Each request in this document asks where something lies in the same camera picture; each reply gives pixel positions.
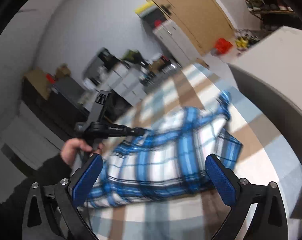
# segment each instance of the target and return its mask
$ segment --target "textured blue pad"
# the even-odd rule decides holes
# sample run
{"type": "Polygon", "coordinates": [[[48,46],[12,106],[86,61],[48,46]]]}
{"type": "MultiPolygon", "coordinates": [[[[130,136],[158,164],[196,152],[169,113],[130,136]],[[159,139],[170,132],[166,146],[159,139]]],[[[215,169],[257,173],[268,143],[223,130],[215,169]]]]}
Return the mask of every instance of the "textured blue pad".
{"type": "Polygon", "coordinates": [[[235,206],[235,189],[211,156],[206,158],[205,167],[207,174],[219,192],[224,204],[227,206],[235,206]]]}
{"type": "Polygon", "coordinates": [[[85,202],[90,190],[92,189],[95,181],[97,180],[100,172],[102,171],[102,167],[102,157],[101,155],[97,154],[96,158],[92,161],[88,169],[83,173],[81,179],[73,187],[72,205],[75,208],[85,202]]]}

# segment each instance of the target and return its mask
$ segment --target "wooden door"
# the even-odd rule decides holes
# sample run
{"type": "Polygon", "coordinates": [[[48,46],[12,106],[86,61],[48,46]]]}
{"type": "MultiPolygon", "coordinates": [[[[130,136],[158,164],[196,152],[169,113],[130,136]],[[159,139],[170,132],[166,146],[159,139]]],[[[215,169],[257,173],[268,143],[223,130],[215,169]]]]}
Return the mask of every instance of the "wooden door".
{"type": "Polygon", "coordinates": [[[211,50],[218,38],[229,39],[233,36],[230,21],[215,0],[153,1],[159,7],[167,7],[168,16],[201,54],[211,50]]]}

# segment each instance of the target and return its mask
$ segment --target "plaid shirt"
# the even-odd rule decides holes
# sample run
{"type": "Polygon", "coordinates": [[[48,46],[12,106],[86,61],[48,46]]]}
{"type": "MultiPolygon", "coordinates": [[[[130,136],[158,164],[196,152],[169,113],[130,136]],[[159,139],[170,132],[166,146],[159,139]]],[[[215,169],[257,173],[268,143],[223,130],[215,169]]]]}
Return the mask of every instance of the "plaid shirt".
{"type": "Polygon", "coordinates": [[[242,144],[223,128],[230,95],[222,91],[205,110],[179,108],[157,131],[127,138],[105,161],[88,195],[92,207],[119,206],[194,194],[212,187],[205,158],[215,153],[234,168],[242,144]]]}

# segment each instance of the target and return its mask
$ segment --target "white cabinet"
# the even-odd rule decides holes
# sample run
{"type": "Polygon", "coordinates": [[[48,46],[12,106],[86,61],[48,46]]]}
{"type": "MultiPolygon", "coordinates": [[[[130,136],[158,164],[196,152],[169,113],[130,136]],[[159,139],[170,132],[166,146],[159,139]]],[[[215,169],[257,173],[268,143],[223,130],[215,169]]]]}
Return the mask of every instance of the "white cabinet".
{"type": "Polygon", "coordinates": [[[186,66],[201,58],[186,34],[172,20],[167,20],[153,33],[167,47],[173,57],[182,65],[186,66]]]}

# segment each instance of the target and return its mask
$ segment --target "cardboard box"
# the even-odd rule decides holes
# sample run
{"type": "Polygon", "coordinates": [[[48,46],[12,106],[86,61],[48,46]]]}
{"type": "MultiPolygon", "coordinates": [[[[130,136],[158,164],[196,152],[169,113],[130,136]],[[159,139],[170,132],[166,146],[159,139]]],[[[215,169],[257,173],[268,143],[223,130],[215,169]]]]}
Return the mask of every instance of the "cardboard box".
{"type": "Polygon", "coordinates": [[[150,66],[149,70],[158,73],[158,69],[164,65],[164,61],[160,58],[158,60],[155,60],[150,66]]]}
{"type": "Polygon", "coordinates": [[[24,77],[45,100],[48,100],[51,84],[46,78],[46,74],[40,68],[29,71],[24,77]]]}
{"type": "Polygon", "coordinates": [[[58,67],[55,71],[55,80],[59,80],[60,78],[71,76],[71,70],[68,69],[67,64],[62,64],[60,67],[58,67]]]}

